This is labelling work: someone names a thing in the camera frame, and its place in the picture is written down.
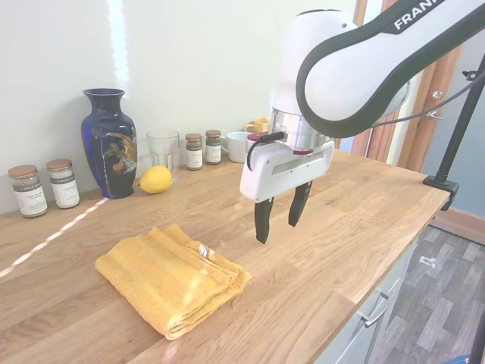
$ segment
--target cabinet handle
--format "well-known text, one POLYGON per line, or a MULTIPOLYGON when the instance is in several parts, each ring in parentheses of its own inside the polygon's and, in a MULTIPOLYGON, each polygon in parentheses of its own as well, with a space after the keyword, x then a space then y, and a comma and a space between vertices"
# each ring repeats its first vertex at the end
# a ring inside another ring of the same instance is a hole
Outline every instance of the cabinet handle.
POLYGON ((382 309, 382 311, 379 312, 373 318, 367 317, 366 315, 362 315, 361 320, 364 322, 365 328, 370 328, 373 324, 375 324, 377 321, 379 321, 379 319, 382 316, 384 316, 384 314, 386 313, 387 309, 389 308, 389 304, 390 304, 389 297, 390 297, 390 295, 389 294, 386 294, 384 292, 381 292, 380 293, 380 296, 383 297, 386 300, 386 305, 384 306, 384 308, 382 309))

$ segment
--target blue vase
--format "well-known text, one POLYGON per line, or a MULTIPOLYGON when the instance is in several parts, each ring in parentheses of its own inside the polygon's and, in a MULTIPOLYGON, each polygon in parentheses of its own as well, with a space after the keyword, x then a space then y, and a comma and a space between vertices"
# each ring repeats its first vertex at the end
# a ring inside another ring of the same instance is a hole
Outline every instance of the blue vase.
POLYGON ((133 193, 136 176, 136 130, 121 111, 122 89, 87 89, 91 114, 81 125, 84 152, 92 175, 109 199, 133 193))

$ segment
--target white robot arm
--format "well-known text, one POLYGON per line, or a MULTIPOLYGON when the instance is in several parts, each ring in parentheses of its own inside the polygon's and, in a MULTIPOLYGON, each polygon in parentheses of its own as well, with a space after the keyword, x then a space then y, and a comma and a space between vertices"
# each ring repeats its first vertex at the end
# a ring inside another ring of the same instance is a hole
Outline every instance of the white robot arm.
POLYGON ((268 238, 274 196, 292 188, 296 225, 311 182, 330 166, 331 137, 361 133, 395 111, 414 75, 483 28, 485 0, 400 0, 359 28, 340 11, 296 16, 271 123, 271 135, 283 139, 254 148, 242 173, 240 190, 256 202, 258 240, 268 238))

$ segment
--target jar lid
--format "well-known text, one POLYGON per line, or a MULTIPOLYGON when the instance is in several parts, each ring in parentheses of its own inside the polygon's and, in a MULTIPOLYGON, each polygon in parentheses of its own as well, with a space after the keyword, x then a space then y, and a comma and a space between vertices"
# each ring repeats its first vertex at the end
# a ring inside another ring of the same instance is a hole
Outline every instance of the jar lid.
POLYGON ((205 135, 210 138, 217 138, 221 136, 220 130, 210 129, 205 132, 205 135))
POLYGON ((190 140, 191 142, 196 142, 202 140, 202 135, 200 134, 187 134, 185 135, 186 140, 190 140))
POLYGON ((18 165, 8 170, 8 176, 12 178, 29 177, 35 173, 37 173, 37 167, 35 165, 18 165))
POLYGON ((271 122, 271 119, 268 116, 264 116, 263 118, 257 118, 256 122, 257 123, 263 123, 263 124, 269 124, 271 122))
POLYGON ((50 171, 62 171, 73 166, 73 162, 70 159, 55 159, 47 163, 47 169, 50 171))

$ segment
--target folded towel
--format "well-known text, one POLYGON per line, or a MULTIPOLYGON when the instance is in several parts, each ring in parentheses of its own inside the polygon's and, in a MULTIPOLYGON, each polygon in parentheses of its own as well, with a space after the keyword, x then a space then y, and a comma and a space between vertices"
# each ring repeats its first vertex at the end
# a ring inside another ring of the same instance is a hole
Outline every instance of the folded towel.
POLYGON ((124 239, 95 266, 168 340, 192 330, 251 279, 177 225, 124 239))

